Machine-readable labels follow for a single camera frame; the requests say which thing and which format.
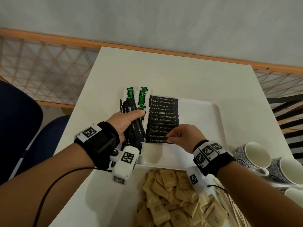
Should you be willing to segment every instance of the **person's right arm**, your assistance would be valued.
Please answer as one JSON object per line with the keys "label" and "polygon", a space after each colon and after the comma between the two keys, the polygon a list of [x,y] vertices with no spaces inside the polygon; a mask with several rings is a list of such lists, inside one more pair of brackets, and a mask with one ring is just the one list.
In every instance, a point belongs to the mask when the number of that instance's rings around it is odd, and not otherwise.
{"label": "person's right arm", "polygon": [[[189,153],[206,139],[188,124],[174,128],[167,137]],[[217,178],[252,226],[303,226],[303,208],[237,162],[221,167]]]}

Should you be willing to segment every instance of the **person's left arm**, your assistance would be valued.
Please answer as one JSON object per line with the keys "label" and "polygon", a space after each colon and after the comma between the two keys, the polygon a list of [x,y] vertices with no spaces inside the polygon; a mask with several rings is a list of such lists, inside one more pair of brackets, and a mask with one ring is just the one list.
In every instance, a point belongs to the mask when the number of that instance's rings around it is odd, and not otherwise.
{"label": "person's left arm", "polygon": [[[123,132],[131,121],[143,115],[143,110],[126,114],[118,112],[107,122],[115,128],[120,142],[123,142]],[[46,161],[7,181],[0,186],[0,226],[32,226],[44,193],[57,178],[73,169],[94,166],[85,150],[73,143]],[[91,172],[91,169],[73,172],[54,185],[43,205],[39,227],[51,224]]]}

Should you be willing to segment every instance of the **black cable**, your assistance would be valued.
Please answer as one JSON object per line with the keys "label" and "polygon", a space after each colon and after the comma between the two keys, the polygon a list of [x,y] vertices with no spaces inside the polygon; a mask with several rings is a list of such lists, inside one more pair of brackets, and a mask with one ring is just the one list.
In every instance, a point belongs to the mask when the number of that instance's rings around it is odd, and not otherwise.
{"label": "black cable", "polygon": [[217,185],[208,185],[207,187],[211,187],[211,186],[218,187],[218,188],[220,188],[221,190],[225,191],[228,194],[228,192],[225,189],[223,189],[222,187],[219,187]]}
{"label": "black cable", "polygon": [[38,224],[38,221],[39,221],[39,217],[40,217],[40,214],[41,214],[41,211],[42,211],[42,207],[43,207],[43,204],[45,202],[45,199],[47,197],[47,195],[49,194],[49,192],[51,191],[51,189],[53,188],[53,186],[60,180],[62,179],[64,176],[70,174],[70,173],[73,173],[75,171],[78,171],[78,170],[83,170],[83,169],[97,169],[97,170],[103,170],[103,171],[107,171],[107,172],[112,172],[112,170],[108,170],[108,169],[100,169],[100,168],[95,168],[95,167],[82,167],[82,168],[77,168],[77,169],[73,169],[71,171],[68,171],[66,172],[65,174],[61,175],[60,177],[58,177],[50,186],[49,188],[47,189],[47,191],[45,192],[41,202],[40,202],[40,205],[39,205],[39,208],[38,208],[38,211],[37,211],[37,214],[36,214],[36,217],[35,217],[35,221],[34,221],[34,224],[33,224],[33,227],[37,227],[37,224]]}

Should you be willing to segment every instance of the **gray wall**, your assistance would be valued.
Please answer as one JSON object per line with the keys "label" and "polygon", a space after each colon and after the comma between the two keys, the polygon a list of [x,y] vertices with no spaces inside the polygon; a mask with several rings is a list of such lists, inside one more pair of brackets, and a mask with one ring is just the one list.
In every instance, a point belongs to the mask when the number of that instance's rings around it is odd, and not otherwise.
{"label": "gray wall", "polygon": [[0,0],[0,27],[303,67],[302,0]]}

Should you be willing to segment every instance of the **mug handle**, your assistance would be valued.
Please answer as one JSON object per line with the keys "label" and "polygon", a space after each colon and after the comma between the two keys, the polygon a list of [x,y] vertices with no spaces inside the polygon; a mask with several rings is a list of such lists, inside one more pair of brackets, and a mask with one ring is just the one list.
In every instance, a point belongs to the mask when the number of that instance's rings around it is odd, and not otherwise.
{"label": "mug handle", "polygon": [[260,168],[260,169],[263,170],[264,173],[259,172],[257,169],[253,169],[252,171],[253,171],[256,175],[261,176],[261,177],[266,177],[267,175],[269,175],[268,169],[266,169],[266,168]]}

